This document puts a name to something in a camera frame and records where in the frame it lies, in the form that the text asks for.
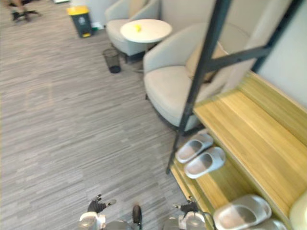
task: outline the beige armchair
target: beige armchair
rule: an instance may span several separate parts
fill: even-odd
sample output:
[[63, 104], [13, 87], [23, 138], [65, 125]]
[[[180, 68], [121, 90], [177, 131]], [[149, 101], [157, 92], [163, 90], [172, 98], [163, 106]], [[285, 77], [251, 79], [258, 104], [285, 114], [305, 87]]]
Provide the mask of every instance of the beige armchair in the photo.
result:
[[112, 44], [121, 52], [132, 56], [145, 51], [146, 44], [128, 41], [120, 33], [127, 22], [139, 19], [158, 19], [160, 0], [119, 0], [106, 12], [106, 32]]
[[[190, 26], [170, 36], [144, 56], [147, 96], [159, 114], [173, 126], [179, 126], [192, 83], [189, 63], [194, 59], [196, 63], [192, 64], [193, 68], [197, 66], [198, 57], [193, 55], [197, 53], [197, 49], [202, 48], [208, 26], [207, 23]], [[219, 42], [227, 48], [224, 54], [227, 55], [227, 51], [236, 52], [243, 49], [248, 42], [248, 35], [239, 28], [226, 24], [223, 38]], [[236, 65], [219, 70], [210, 83], [202, 84], [197, 101], [220, 93], [233, 68], [236, 68]], [[196, 116], [192, 115], [186, 130], [192, 129], [198, 123]]]

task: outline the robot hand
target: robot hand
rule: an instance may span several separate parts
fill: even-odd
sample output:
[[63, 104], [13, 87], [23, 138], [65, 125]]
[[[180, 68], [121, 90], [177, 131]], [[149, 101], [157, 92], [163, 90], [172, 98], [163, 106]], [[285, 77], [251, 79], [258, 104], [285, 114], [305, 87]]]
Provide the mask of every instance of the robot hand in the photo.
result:
[[109, 207], [110, 205], [113, 205], [116, 203], [116, 200], [111, 200], [110, 202], [106, 203], [100, 203], [101, 201], [101, 194], [97, 195], [88, 206], [87, 211], [88, 212], [102, 212], [106, 207]]

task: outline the yellow-lidded bin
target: yellow-lidded bin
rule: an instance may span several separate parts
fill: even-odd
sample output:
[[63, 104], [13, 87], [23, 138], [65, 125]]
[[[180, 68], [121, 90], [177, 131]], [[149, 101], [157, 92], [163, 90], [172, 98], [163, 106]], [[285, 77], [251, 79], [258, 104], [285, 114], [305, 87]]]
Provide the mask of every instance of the yellow-lidded bin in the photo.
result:
[[94, 34], [87, 6], [74, 6], [67, 8], [68, 15], [76, 27], [79, 37], [89, 37]]

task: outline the armrest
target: armrest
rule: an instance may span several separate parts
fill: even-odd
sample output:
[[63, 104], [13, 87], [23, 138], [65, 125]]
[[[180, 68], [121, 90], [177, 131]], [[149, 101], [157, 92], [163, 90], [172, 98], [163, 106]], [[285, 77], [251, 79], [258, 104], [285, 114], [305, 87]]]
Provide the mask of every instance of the armrest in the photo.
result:
[[160, 0], [150, 0], [137, 14], [132, 16], [129, 21], [139, 19], [158, 19], [160, 10]]
[[184, 66], [195, 47], [204, 39], [207, 26], [207, 23], [190, 26], [158, 44], [144, 56], [144, 73], [166, 66]]
[[227, 84], [229, 77], [232, 72], [235, 70], [236, 65], [227, 66], [225, 68], [220, 69], [216, 76], [213, 78], [213, 81], [207, 85], [207, 87], [200, 90], [198, 93], [196, 102], [200, 102], [207, 98], [210, 98], [218, 93], [221, 93], [223, 87]]
[[106, 22], [129, 18], [130, 0], [119, 0], [105, 11]]

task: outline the wooden bench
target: wooden bench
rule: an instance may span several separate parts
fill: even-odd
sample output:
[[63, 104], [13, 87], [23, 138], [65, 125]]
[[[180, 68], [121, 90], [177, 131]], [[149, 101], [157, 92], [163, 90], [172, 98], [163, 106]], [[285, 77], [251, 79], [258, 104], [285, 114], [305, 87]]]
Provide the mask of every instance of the wooden bench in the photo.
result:
[[194, 114], [227, 153], [226, 164], [196, 180], [175, 160], [171, 170], [186, 196], [214, 212], [255, 193], [291, 229], [289, 210], [307, 190], [307, 112], [253, 72], [227, 93], [196, 104]]

